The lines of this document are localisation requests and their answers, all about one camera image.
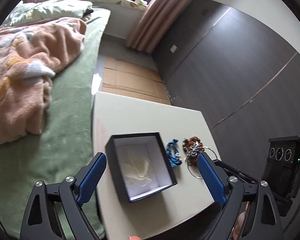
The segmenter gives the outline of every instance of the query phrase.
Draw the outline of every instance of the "blue beaded bracelet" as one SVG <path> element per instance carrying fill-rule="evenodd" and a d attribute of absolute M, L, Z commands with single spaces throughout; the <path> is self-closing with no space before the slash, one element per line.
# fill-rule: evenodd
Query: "blue beaded bracelet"
<path fill-rule="evenodd" d="M 179 151 L 177 150 L 177 147 L 176 147 L 177 142 L 178 142 L 178 139 L 173 139 L 171 142 L 166 144 L 166 152 L 167 152 L 167 155 L 168 155 L 168 158 L 169 158 L 170 165 L 172 167 L 179 166 L 182 163 L 181 155 L 180 155 L 180 153 L 179 153 Z M 172 152 L 171 152 L 171 149 L 170 149 L 171 145 L 172 145 L 173 150 L 174 150 L 174 155 L 172 155 Z"/>

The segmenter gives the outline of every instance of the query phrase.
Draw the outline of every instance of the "metal screw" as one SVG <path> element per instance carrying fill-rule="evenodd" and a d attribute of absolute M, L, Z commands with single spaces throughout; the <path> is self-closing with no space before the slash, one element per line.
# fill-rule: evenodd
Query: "metal screw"
<path fill-rule="evenodd" d="M 72 181 L 74 181 L 74 176 L 66 177 L 66 182 L 72 182 Z"/>
<path fill-rule="evenodd" d="M 266 182 L 265 180 L 262 180 L 260 183 L 261 183 L 261 186 L 263 186 L 263 187 L 268 186 L 268 182 Z"/>
<path fill-rule="evenodd" d="M 237 181 L 238 181 L 238 178 L 235 177 L 235 176 L 231 176 L 231 177 L 229 178 L 229 180 L 230 180 L 231 182 L 237 182 Z"/>
<path fill-rule="evenodd" d="M 38 180 L 38 181 L 35 183 L 35 186 L 36 186 L 36 187 L 40 187 L 40 186 L 42 186 L 42 184 L 43 184 L 43 181 L 42 181 L 42 180 Z"/>

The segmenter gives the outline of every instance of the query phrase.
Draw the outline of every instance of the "white tissue paper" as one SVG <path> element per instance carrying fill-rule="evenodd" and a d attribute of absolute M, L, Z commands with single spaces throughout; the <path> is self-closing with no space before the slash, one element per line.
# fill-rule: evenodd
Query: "white tissue paper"
<path fill-rule="evenodd" d="M 129 163 L 122 163 L 121 169 L 125 176 L 127 185 L 137 184 L 145 186 L 151 179 L 149 178 L 149 159 L 144 155 L 128 153 Z"/>

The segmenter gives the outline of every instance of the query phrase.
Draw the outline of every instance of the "pillow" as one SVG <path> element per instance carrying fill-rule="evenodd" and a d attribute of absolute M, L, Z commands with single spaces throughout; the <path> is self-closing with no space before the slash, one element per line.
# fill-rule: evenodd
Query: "pillow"
<path fill-rule="evenodd" d="M 87 9 L 91 8 L 92 2 L 81 0 L 48 0 L 40 3 L 18 4 L 0 28 L 61 17 L 81 19 Z"/>

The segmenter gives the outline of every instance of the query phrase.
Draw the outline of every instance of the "white wall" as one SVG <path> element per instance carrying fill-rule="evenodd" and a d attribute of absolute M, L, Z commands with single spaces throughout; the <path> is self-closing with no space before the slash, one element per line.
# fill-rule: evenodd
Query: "white wall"
<path fill-rule="evenodd" d="M 132 28 L 144 13 L 136 9 L 123 7 L 120 4 L 97 2 L 93 4 L 111 11 L 105 33 L 122 39 L 127 39 Z"/>
<path fill-rule="evenodd" d="M 281 0 L 214 0 L 246 14 L 269 26 L 300 54 L 300 22 Z"/>

